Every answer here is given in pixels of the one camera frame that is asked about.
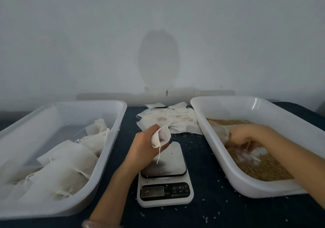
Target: white wall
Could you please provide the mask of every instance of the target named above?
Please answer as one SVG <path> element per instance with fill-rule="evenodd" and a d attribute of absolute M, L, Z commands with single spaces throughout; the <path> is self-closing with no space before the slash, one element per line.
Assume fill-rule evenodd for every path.
<path fill-rule="evenodd" d="M 325 0 L 0 0 L 2 111 L 196 90 L 315 111 L 324 73 Z"/>

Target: scale control panel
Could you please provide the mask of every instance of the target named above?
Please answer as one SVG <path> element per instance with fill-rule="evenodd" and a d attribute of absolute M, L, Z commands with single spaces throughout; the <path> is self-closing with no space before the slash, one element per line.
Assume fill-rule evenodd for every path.
<path fill-rule="evenodd" d="M 189 185 L 185 182 L 144 185 L 140 190 L 143 201 L 185 198 L 189 194 Z"/>

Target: table surface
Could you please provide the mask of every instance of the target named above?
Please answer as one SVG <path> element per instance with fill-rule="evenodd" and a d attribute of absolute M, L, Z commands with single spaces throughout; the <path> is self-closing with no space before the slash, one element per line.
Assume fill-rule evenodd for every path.
<path fill-rule="evenodd" d="M 325 130 L 325 118 L 316 113 L 288 102 L 275 104 Z M 98 192 L 85 210 L 69 217 L 1 221 L 0 227 L 81 227 L 81 222 L 90 216 L 112 174 L 124 160 L 134 135 L 140 131 L 136 115 L 145 109 L 127 108 Z M 12 123 L 0 122 L 0 130 Z M 177 134 L 172 136 L 172 140 L 182 146 L 194 189 L 192 202 L 166 206 L 163 210 L 160 207 L 142 208 L 136 201 L 136 178 L 126 200 L 121 222 L 124 227 L 324 227 L 325 211 L 310 195 L 263 199 L 241 196 L 225 178 L 204 136 Z M 208 223 L 202 216 L 208 217 Z"/>

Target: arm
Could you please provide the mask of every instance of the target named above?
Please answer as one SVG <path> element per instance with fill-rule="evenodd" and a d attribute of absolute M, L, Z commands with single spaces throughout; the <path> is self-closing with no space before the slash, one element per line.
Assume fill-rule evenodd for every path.
<path fill-rule="evenodd" d="M 261 144 L 325 209 L 325 159 L 263 125 L 230 128 L 230 141 L 237 145 L 250 141 Z"/>
<path fill-rule="evenodd" d="M 90 221 L 106 225 L 105 227 L 119 227 L 133 179 L 159 153 L 159 148 L 153 148 L 151 145 L 151 137 L 159 128 L 155 124 L 146 131 L 136 134 L 124 162 L 113 174 L 107 189 L 89 218 Z M 168 145 L 169 143 L 162 146 L 161 151 Z"/>

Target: hand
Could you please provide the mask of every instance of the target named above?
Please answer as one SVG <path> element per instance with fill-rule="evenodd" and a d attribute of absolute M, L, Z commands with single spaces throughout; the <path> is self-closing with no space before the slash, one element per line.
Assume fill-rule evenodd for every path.
<path fill-rule="evenodd" d="M 229 128 L 229 140 L 226 142 L 226 148 L 240 147 L 248 152 L 253 151 L 259 146 L 254 138 L 254 133 L 262 125 L 257 124 L 240 124 Z"/>
<path fill-rule="evenodd" d="M 124 160 L 124 164 L 134 171 L 135 174 L 148 166 L 153 158 L 158 155 L 159 148 L 153 148 L 151 145 L 151 137 L 158 129 L 160 129 L 160 127 L 155 124 L 145 131 L 136 133 Z M 164 151 L 168 146 L 169 143 L 161 146 L 160 152 Z"/>

